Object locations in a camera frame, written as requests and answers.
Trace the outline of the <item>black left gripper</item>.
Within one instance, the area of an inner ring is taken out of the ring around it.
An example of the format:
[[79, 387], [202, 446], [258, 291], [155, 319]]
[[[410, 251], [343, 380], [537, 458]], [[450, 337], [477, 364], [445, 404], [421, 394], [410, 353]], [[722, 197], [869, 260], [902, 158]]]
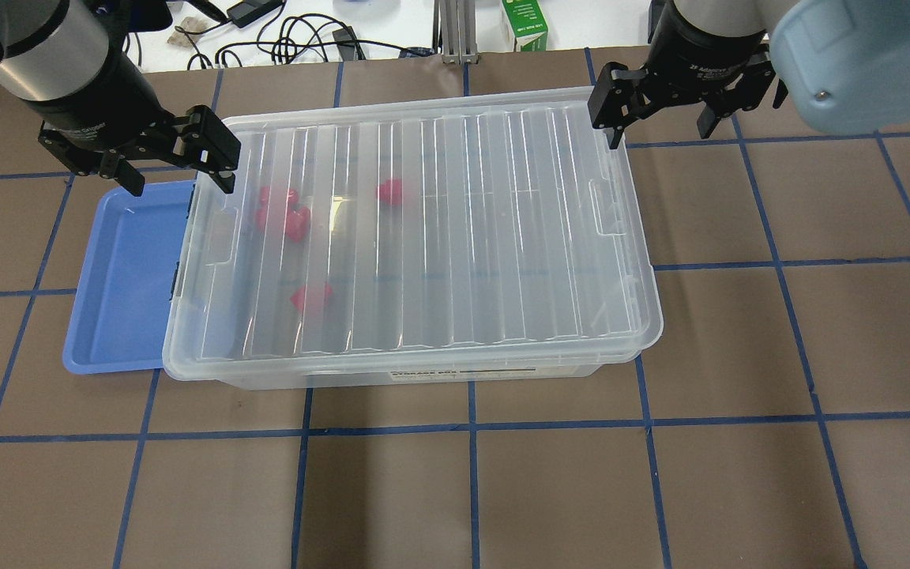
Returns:
[[55, 128], [41, 126], [37, 141], [76, 176], [98, 175], [140, 197], [145, 177], [111, 150], [140, 134], [145, 158], [234, 192], [241, 141], [206, 105], [180, 116], [167, 111], [95, 16], [48, 16], [11, 42], [9, 93]]

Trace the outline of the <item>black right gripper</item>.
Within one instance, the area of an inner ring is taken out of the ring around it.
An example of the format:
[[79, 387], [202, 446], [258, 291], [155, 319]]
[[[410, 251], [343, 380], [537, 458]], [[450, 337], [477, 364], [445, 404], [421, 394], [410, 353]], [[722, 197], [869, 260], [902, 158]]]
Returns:
[[650, 105], [705, 102], [697, 120], [698, 137], [705, 140], [723, 119], [758, 108], [774, 81], [772, 107], [777, 109], [788, 88], [774, 71], [754, 6], [664, 5], [650, 36], [648, 73], [603, 68], [588, 98], [588, 115], [609, 148], [618, 150], [625, 130], [650, 116]]

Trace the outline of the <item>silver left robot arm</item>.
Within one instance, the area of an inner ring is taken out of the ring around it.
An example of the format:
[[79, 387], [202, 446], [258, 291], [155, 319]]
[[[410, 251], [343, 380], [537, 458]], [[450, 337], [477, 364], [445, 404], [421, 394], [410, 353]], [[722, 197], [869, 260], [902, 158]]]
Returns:
[[159, 160], [230, 194], [241, 141], [210, 107], [163, 108], [124, 53], [131, 32], [171, 24], [166, 1], [0, 1], [0, 86], [41, 118], [37, 140], [73, 175], [138, 197], [134, 162]]

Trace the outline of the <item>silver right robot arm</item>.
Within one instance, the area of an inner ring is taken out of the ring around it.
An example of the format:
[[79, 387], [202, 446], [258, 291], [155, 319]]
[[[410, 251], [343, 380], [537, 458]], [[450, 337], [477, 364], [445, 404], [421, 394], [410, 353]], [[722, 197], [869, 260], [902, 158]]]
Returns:
[[698, 137], [774, 93], [825, 134], [910, 120], [910, 1], [664, 1], [648, 57], [608, 62], [588, 116], [611, 149], [639, 120], [701, 104]]

